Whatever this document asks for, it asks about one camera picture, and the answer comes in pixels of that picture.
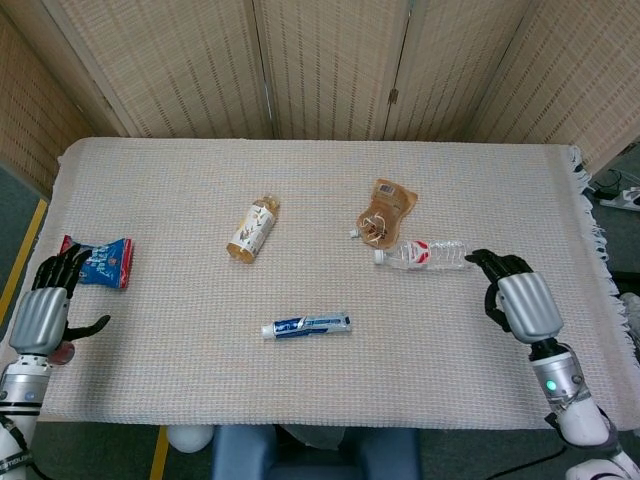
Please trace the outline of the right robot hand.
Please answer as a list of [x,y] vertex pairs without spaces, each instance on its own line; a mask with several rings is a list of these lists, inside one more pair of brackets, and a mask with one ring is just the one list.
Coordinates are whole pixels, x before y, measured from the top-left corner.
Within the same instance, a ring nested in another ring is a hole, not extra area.
[[530,361],[568,352],[556,340],[564,322],[541,274],[519,256],[500,256],[488,249],[474,250],[465,259],[480,267],[489,280],[485,314],[531,348]]

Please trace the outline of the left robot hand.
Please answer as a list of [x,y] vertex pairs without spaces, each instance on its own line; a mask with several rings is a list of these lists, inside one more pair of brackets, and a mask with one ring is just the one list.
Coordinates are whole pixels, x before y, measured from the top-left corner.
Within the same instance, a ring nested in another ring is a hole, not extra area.
[[84,327],[72,328],[68,322],[82,266],[91,254],[90,249],[74,245],[38,267],[31,289],[20,301],[10,335],[9,345],[17,354],[65,365],[75,355],[75,341],[92,337],[108,325],[109,315]]

